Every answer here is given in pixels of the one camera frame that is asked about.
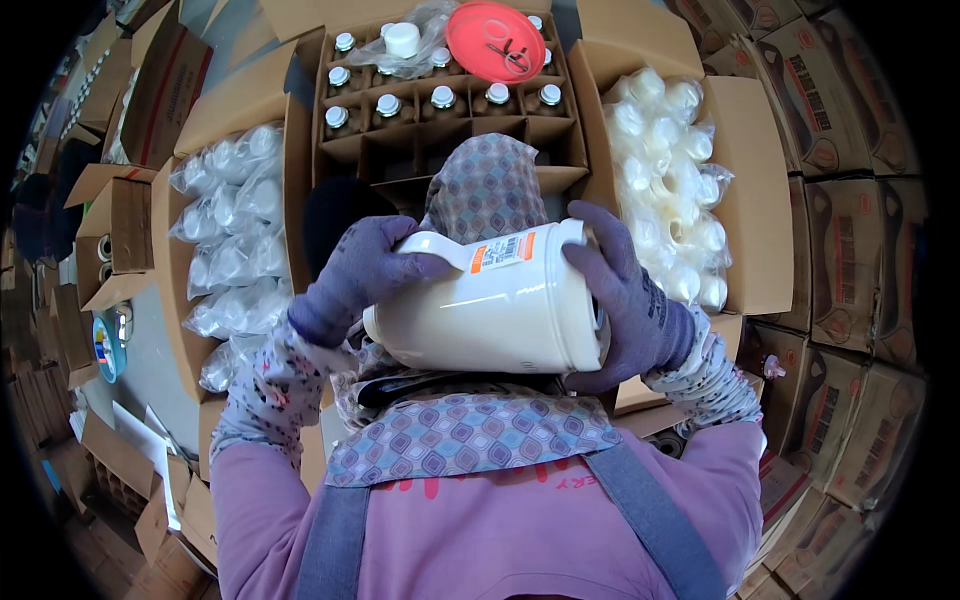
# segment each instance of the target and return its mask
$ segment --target work glove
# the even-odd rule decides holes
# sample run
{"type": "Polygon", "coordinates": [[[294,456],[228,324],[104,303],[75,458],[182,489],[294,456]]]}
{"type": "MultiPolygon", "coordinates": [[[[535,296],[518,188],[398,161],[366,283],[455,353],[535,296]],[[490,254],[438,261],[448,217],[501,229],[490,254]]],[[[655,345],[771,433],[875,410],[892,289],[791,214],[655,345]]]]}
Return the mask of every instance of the work glove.
{"type": "Polygon", "coordinates": [[[317,280],[290,304],[290,325],[307,342],[336,348],[368,306],[404,284],[449,273],[449,263],[433,254],[391,250],[418,230],[405,216],[366,217],[351,225],[317,280]]]}
{"type": "Polygon", "coordinates": [[[600,246],[564,244],[563,252],[609,316],[611,345],[603,369],[572,373],[566,387],[600,394],[651,369],[678,369],[693,346],[693,316],[636,262],[627,226],[597,204],[577,200],[567,211],[593,228],[600,246]]]}

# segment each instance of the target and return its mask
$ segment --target white plastic lid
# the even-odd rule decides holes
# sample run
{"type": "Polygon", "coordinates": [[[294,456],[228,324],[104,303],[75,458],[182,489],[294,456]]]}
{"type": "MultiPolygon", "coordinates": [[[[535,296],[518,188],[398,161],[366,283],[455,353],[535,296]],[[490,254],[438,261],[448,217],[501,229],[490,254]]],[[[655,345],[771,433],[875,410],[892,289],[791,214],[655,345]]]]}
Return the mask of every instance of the white plastic lid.
{"type": "Polygon", "coordinates": [[[560,103],[560,89],[553,84],[547,84],[540,89],[540,99],[544,104],[554,107],[560,103]]]}
{"type": "Polygon", "coordinates": [[[353,36],[350,33],[343,32],[342,34],[339,34],[337,36],[336,48],[340,52],[346,52],[347,50],[353,47],[353,44],[355,42],[356,40],[353,39],[353,36]]]}
{"type": "Polygon", "coordinates": [[[445,67],[450,64],[450,51],[446,48],[437,48],[433,51],[433,65],[445,67]]]}
{"type": "Polygon", "coordinates": [[[376,111],[381,116],[392,117],[400,112],[400,99],[393,94],[384,94],[376,101],[376,111]]]}
{"type": "Polygon", "coordinates": [[[409,59],[420,48],[420,29],[413,23],[397,23],[384,33],[383,41],[389,54],[409,59]]]}
{"type": "Polygon", "coordinates": [[[349,117],[349,112],[343,107],[330,107],[326,110],[326,115],[324,115],[326,124],[334,130],[346,123],[347,117],[349,117]]]}
{"type": "Polygon", "coordinates": [[[456,100],[457,97],[448,85],[437,85],[430,94],[430,103],[437,108],[449,108],[456,100]]]}
{"type": "Polygon", "coordinates": [[[504,84],[493,84],[487,89],[487,100],[494,104],[507,104],[510,100],[510,89],[504,84]]]}
{"type": "Polygon", "coordinates": [[[330,69],[330,84],[343,85],[350,79],[350,72],[342,66],[335,66],[330,69]]]}

